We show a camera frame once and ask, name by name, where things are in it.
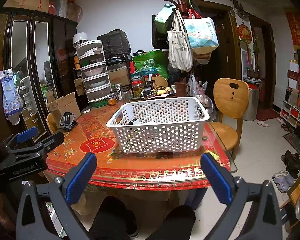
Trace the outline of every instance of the stainless steel trash bin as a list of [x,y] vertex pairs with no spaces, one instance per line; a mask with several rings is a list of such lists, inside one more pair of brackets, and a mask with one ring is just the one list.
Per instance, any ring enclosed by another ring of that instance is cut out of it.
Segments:
[[249,103],[247,110],[244,112],[242,119],[245,121],[253,121],[257,116],[259,89],[249,87]]

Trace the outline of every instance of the chair seat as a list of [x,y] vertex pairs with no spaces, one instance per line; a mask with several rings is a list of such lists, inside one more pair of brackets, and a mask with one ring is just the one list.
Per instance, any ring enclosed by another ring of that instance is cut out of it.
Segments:
[[235,129],[221,122],[211,122],[212,127],[220,137],[226,149],[230,151],[238,142],[238,134]]

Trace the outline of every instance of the white plastic basket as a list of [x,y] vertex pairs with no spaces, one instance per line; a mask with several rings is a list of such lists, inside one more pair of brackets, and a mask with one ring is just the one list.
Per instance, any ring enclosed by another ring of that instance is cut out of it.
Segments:
[[[135,118],[141,124],[128,125]],[[197,98],[164,98],[126,103],[106,125],[125,153],[182,152],[201,146],[208,119]]]

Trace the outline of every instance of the chair backrest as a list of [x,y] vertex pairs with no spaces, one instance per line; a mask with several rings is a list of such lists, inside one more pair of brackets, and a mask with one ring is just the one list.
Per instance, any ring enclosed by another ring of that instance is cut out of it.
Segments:
[[57,127],[56,122],[54,121],[52,113],[49,113],[47,116],[47,124],[48,124],[49,130],[52,134],[54,134],[56,131],[58,131],[58,127]]
[[239,119],[248,106],[249,86],[241,80],[220,78],[214,84],[213,97],[221,113]]
[[155,84],[159,87],[167,87],[168,82],[164,77],[152,77],[151,80],[155,81]]

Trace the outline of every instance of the dining table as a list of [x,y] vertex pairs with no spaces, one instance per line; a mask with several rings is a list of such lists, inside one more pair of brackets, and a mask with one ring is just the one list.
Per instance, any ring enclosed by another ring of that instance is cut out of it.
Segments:
[[220,166],[231,173],[237,171],[229,152],[209,122],[204,124],[202,146],[198,150],[122,152],[106,123],[124,103],[119,100],[113,106],[87,108],[90,111],[76,119],[77,125],[72,130],[63,130],[64,142],[48,153],[47,171],[55,176],[64,176],[87,152],[92,152],[97,157],[97,168],[90,184],[148,191],[209,187],[200,167],[200,157],[205,152],[212,153]]

